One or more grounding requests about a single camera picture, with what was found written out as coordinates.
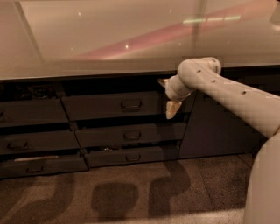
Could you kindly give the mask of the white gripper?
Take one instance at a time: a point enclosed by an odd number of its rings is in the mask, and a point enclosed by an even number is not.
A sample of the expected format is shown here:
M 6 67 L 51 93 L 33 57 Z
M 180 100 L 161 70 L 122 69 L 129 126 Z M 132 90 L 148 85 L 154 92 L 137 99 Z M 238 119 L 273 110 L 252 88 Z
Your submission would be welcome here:
M 178 75 L 174 75 L 168 80 L 159 78 L 157 82 L 165 88 L 165 93 L 170 99 L 166 103 L 166 118 L 172 119 L 179 111 L 182 101 L 193 92 L 193 89 L 187 87 Z

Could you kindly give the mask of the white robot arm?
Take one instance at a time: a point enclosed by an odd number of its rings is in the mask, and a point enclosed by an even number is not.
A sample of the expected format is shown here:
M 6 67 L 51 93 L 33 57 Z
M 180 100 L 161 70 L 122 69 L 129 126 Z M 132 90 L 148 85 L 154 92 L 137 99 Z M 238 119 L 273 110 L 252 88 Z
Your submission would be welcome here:
M 199 90 L 267 137 L 250 173 L 243 224 L 279 224 L 280 97 L 222 77 L 221 63 L 213 57 L 187 59 L 176 75 L 158 82 L 168 97 L 168 119 L 191 92 Z

